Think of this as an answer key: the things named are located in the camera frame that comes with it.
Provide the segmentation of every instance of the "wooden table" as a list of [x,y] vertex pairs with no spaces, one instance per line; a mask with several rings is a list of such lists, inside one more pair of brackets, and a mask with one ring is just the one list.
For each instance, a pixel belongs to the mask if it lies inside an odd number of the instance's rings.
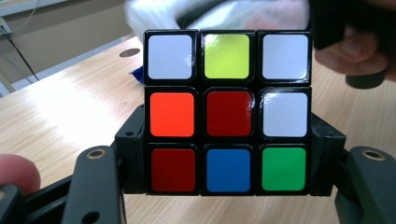
[[[0,99],[0,152],[37,165],[42,187],[73,173],[78,154],[110,145],[143,103],[129,72],[142,51],[121,58],[136,38]],[[396,157],[396,83],[359,91],[313,63],[312,111],[346,134],[346,148],[380,148]],[[171,197],[126,195],[129,223],[338,223],[334,197]]]

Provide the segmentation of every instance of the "rubik's cube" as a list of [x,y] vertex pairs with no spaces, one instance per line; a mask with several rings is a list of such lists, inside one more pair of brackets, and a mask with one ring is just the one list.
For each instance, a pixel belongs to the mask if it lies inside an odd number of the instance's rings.
[[150,30],[148,194],[308,192],[311,34]]

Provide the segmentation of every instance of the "white plastic bag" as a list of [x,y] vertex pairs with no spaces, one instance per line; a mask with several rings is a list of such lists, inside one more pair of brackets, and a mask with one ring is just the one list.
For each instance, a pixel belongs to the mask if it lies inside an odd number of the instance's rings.
[[191,29],[303,30],[309,23],[308,0],[130,0],[128,24],[143,40],[148,29],[180,29],[177,19],[218,3],[191,23]]

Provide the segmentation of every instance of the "blue square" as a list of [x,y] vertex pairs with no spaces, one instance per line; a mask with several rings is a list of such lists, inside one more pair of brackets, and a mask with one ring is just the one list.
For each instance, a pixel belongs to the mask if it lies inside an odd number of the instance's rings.
[[206,154],[206,186],[210,192],[248,192],[250,152],[246,149],[210,149]]

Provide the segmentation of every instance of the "dark red square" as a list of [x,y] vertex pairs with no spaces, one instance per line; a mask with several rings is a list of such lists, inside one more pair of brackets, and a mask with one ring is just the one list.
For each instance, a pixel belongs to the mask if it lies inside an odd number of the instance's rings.
[[212,91],[206,97],[206,131],[210,136],[249,136],[252,94],[248,91]]
[[151,153],[151,187],[158,192],[195,190],[195,152],[185,148],[156,148]]

